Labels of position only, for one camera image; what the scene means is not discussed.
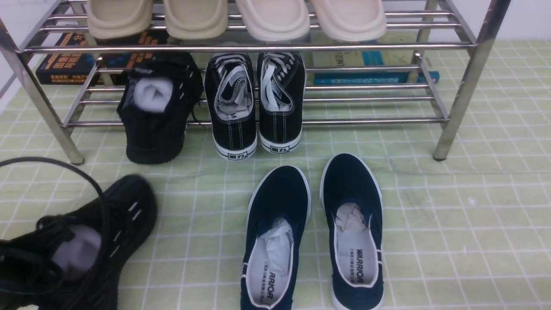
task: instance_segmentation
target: navy blue canvas shoe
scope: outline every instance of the navy blue canvas shoe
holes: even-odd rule
[[[291,310],[310,202],[306,177],[296,167],[270,171],[256,188],[249,202],[242,310]]]
[[[373,173],[354,155],[336,155],[323,171],[320,199],[329,225],[333,305],[380,309],[382,198]]]

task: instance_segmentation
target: metal rack bar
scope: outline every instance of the metal rack bar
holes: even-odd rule
[[[456,29],[460,28],[459,22],[390,22],[387,23],[388,30],[395,29]],[[311,24],[310,30],[320,30],[319,24]],[[166,25],[150,25],[147,30],[166,30]],[[39,29],[46,33],[69,33],[69,32],[88,32],[87,25],[49,25]],[[226,31],[247,31],[245,25],[228,25]]]
[[[354,91],[354,90],[408,90],[408,89],[427,89],[428,84],[374,84],[374,85],[324,85],[324,86],[306,86],[306,91]],[[114,87],[92,87],[86,89],[90,93],[122,93],[125,91],[124,86]]]
[[[128,46],[31,46],[23,53],[56,54],[75,53],[122,54],[127,52],[189,52],[189,53],[231,53],[231,52],[330,52],[330,51],[380,51],[380,50],[457,50],[474,47],[469,43],[401,43],[401,44],[343,44],[343,45],[248,45],[248,46],[181,46],[181,45],[128,45]]]
[[[385,12],[385,15],[388,18],[416,18],[416,17],[427,17],[427,16],[433,16],[433,17],[453,17],[453,13],[450,10],[442,10],[442,11],[428,11],[428,10],[420,10],[420,11],[393,11],[393,12]],[[310,18],[317,18],[315,13],[309,14]],[[76,22],[79,20],[86,20],[87,16],[86,14],[53,14],[50,17],[48,17],[47,20],[49,21],[71,21]],[[152,20],[164,20],[165,15],[160,13],[153,13]],[[241,20],[241,14],[228,14],[229,20]]]
[[[436,161],[445,160],[450,152],[451,145],[457,135],[461,121],[465,116],[469,102],[471,102],[474,90],[482,75],[482,70],[494,46],[495,38],[498,35],[499,28],[503,23],[510,3],[511,0],[491,0],[490,2],[490,7],[478,35],[476,47],[472,52],[471,59],[463,75],[463,80],[461,80],[459,90],[457,91],[455,101],[451,107],[450,119],[444,127],[442,135],[436,145],[436,150],[433,154]]]
[[[390,20],[387,28],[392,29],[418,29],[416,42],[399,44],[365,44],[365,43],[339,43],[335,45],[316,44],[267,44],[267,45],[139,45],[139,46],[43,46],[44,40],[50,33],[82,31],[90,42],[93,39],[89,36],[86,26],[86,14],[83,5],[86,0],[57,0],[55,6],[47,12],[36,26],[33,33],[24,41],[21,48],[15,46],[9,36],[4,24],[0,20],[0,52],[6,57],[8,63],[14,70],[17,78],[21,81],[24,89],[30,95],[42,117],[45,119],[56,140],[67,154],[69,160],[74,164],[82,164],[83,156],[79,153],[70,135],[75,127],[121,127],[121,121],[104,120],[80,120],[83,109],[87,105],[115,106],[119,104],[120,98],[98,99],[91,97],[94,94],[112,93],[119,95],[124,91],[123,87],[114,86],[109,83],[110,74],[124,74],[127,70],[123,68],[105,68],[102,63],[101,54],[120,54],[125,52],[156,52],[156,51],[177,51],[177,52],[277,52],[277,51],[378,51],[378,50],[414,50],[416,53],[412,58],[412,64],[406,66],[370,66],[370,67],[325,67],[308,68],[308,72],[380,72],[380,71],[410,71],[410,82],[416,82],[417,76],[422,74],[426,83],[409,84],[383,84],[383,85],[315,85],[306,88],[307,104],[371,104],[374,103],[409,103],[428,101],[435,111],[434,117],[387,117],[367,119],[323,119],[304,120],[305,125],[312,126],[344,126],[344,125],[381,125],[381,124],[441,124],[444,129],[440,141],[436,147],[434,158],[443,160],[446,158],[459,125],[466,112],[468,103],[474,93],[474,89],[482,72],[482,68],[488,59],[489,52],[493,46],[497,32],[503,22],[503,17],[509,7],[511,0],[491,0],[484,25],[478,37],[475,37],[468,27],[465,19],[461,16],[452,0],[420,0],[425,2],[425,9],[412,11],[386,12],[388,18],[420,18],[420,21],[394,21]],[[69,7],[75,8],[73,14],[66,14]],[[310,13],[311,29],[320,28],[315,13]],[[444,21],[435,22],[435,18],[443,18]],[[163,14],[153,14],[152,19],[163,21]],[[229,19],[233,22],[228,27],[229,31],[244,31],[246,28],[241,20],[240,14],[230,14]],[[76,21],[79,25],[58,25],[59,22]],[[149,27],[151,30],[165,30],[163,23],[154,23]],[[459,41],[432,42],[428,41],[431,29],[453,29]],[[423,60],[425,50],[452,50],[463,49],[469,52],[471,57],[459,87],[455,102],[448,111],[444,102],[439,96],[435,84],[429,76],[428,69]],[[95,54],[97,62],[88,76],[85,85],[81,88],[75,98],[69,113],[61,122],[46,94],[34,77],[28,66],[29,59],[35,54]],[[104,85],[92,85],[98,76],[104,77]],[[376,91],[392,92],[392,95],[376,95]],[[423,90],[426,95],[407,93],[408,91]],[[310,94],[319,92],[346,92],[346,98],[312,98]],[[192,126],[206,126],[208,121],[189,123]]]
[[[59,6],[54,7],[42,18],[42,23],[45,23],[48,14],[51,14],[52,11],[55,10],[67,10],[67,7],[63,7],[61,9]],[[44,40],[45,37],[33,36],[26,42],[32,41],[33,43],[37,43],[38,41],[43,42]],[[2,19],[0,19],[0,53],[4,56],[4,58],[6,58],[17,79],[21,81],[23,88],[29,95],[31,101],[44,119],[44,122],[48,128],[52,131],[53,136],[56,138],[69,160],[74,164],[84,163],[84,157],[78,151],[77,146],[71,139],[70,131],[61,126],[59,116],[48,100],[48,97],[46,96],[46,93],[44,93],[40,83],[34,76],[33,71],[29,68],[28,63],[30,57],[19,52],[19,48],[9,35],[8,29],[6,29],[6,25],[4,25]]]
[[[365,66],[365,67],[316,67],[316,68],[306,68],[307,72],[323,72],[323,73],[352,73],[352,72],[400,72],[408,70],[418,70],[418,65],[407,65],[407,66]],[[128,72],[129,69],[123,68],[98,68],[98,73],[110,73],[110,74],[122,74],[123,72]]]
[[[344,126],[344,125],[395,125],[395,124],[440,124],[446,122],[441,117],[394,117],[394,118],[375,118],[375,119],[342,119],[342,120],[303,120],[302,124],[307,126]],[[210,121],[189,121],[190,126],[212,126]],[[122,127],[121,121],[75,121],[69,124],[69,127]]]
[[[438,2],[436,0],[426,0],[426,4],[425,4],[425,10],[436,10],[436,8],[438,7]],[[426,16],[426,17],[423,17],[423,22],[424,23],[432,23],[434,22],[434,16]],[[430,36],[430,28],[425,28],[425,29],[419,29],[419,33],[417,33],[417,42],[428,42],[429,41],[429,36]],[[415,54],[419,53],[419,56],[422,58],[423,57],[423,54],[424,54],[424,51],[415,51],[413,54],[413,58],[412,58],[412,63],[416,63],[416,59],[415,59]],[[419,78],[419,72],[418,71],[415,71],[415,70],[411,70],[409,71],[409,75],[408,75],[408,83],[415,83],[417,82],[417,79]]]

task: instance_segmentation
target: rack leg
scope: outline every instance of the rack leg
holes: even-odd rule
[[[6,26],[0,19],[0,52],[8,61],[15,76],[21,82],[31,101],[38,109],[40,115],[50,128],[53,136],[60,144],[63,151],[73,164],[83,164],[84,157],[78,151],[66,128],[61,126],[61,120],[48,97],[40,87],[40,83],[29,68],[25,57],[19,52],[19,48],[10,36]]]
[[[86,14],[86,8],[84,7],[84,4],[74,3],[74,4],[71,4],[71,8],[73,9],[73,13],[75,14]],[[85,21],[80,21],[78,23],[79,25],[86,25]],[[86,42],[88,43],[89,46],[98,45],[98,43],[96,42],[96,38],[94,38],[90,33],[85,32],[84,38],[86,39]],[[92,56],[94,56],[94,59],[100,58],[99,54],[92,54]],[[101,67],[102,68],[105,67],[105,62],[103,60],[101,61]],[[115,85],[109,73],[102,73],[100,76],[105,86],[110,87]]]
[[[451,107],[450,119],[446,123],[446,127],[436,146],[433,155],[436,161],[445,160],[450,152],[453,140],[465,116],[465,112],[472,99],[480,75],[482,75],[482,70],[488,60],[490,51],[494,46],[495,38],[498,35],[499,28],[503,23],[510,3],[511,0],[491,0],[490,2],[486,18],[484,19],[484,23],[478,35],[477,44],[472,53],[471,60],[467,65],[465,74],[463,75],[463,80],[461,80],[453,106]]]
[[[425,4],[425,10],[436,10],[438,8],[438,1],[437,0],[426,0]],[[423,17],[424,22],[434,22],[434,17]],[[429,41],[430,36],[430,28],[426,29],[420,29],[419,33],[417,33],[417,42],[418,43],[424,43]],[[417,57],[415,54],[420,54],[420,57],[423,58],[425,52],[424,51],[414,51],[413,52],[413,58],[411,60],[411,63],[417,63]],[[417,83],[417,78],[419,77],[419,72],[417,70],[409,71],[408,75],[408,83]]]

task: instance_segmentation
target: brand logo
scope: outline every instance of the brand logo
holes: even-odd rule
[[[356,250],[356,280],[358,283],[364,282],[364,251]]]
[[[289,153],[289,151],[290,151],[288,146],[287,147],[274,147],[274,146],[272,146],[270,148],[270,150],[272,151],[272,153],[280,153],[280,154],[281,153]]]
[[[241,153],[241,154],[229,154],[228,159],[231,161],[240,161],[242,159],[247,158],[249,155],[247,155],[247,152]]]
[[[276,274],[273,272],[270,272],[270,277],[268,279],[268,298],[273,299],[274,298],[274,285],[276,284]]]

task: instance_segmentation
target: black cable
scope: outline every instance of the black cable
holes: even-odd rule
[[[110,219],[109,208],[107,207],[107,203],[105,201],[105,195],[104,195],[103,191],[101,190],[101,187],[99,186],[99,184],[91,176],[87,175],[82,170],[76,168],[75,166],[73,166],[71,164],[61,162],[61,161],[58,161],[58,160],[52,159],[52,158],[45,158],[45,157],[18,157],[18,158],[12,158],[12,159],[8,159],[6,161],[0,162],[0,168],[4,167],[4,166],[7,166],[7,165],[11,165],[11,164],[26,163],[26,162],[48,163],[48,164],[54,164],[54,165],[69,169],[72,172],[80,175],[86,181],[88,181],[88,183],[90,183],[92,185],[92,187],[95,189],[95,191],[97,192],[98,197],[99,197],[99,202],[100,202],[100,207],[101,207],[101,216],[102,216],[101,246],[100,246],[100,249],[99,249],[99,252],[98,252],[98,257],[96,258],[96,261],[94,262],[94,264],[92,265],[90,270],[87,272],[86,277],[84,278],[84,280],[80,284],[80,287],[77,289],[77,292],[75,293],[73,299],[70,300],[69,302],[67,302],[65,305],[63,305],[63,307],[60,309],[60,310],[70,310],[71,308],[73,308],[74,304],[79,300],[80,296],[88,288],[90,282],[92,281],[92,279],[98,273],[99,264],[100,264],[101,260],[103,259],[103,257],[105,257],[105,252],[107,251],[107,248],[106,248],[107,240],[109,239],[109,219]],[[27,293],[27,295],[39,295],[39,294],[51,292],[51,291],[55,290],[56,288],[58,288],[59,284],[57,284],[56,287],[54,287],[54,288],[52,288],[52,287],[43,287],[42,288],[43,291],[33,292],[32,294]],[[4,291],[4,292],[14,293],[14,290],[12,289],[10,291]]]

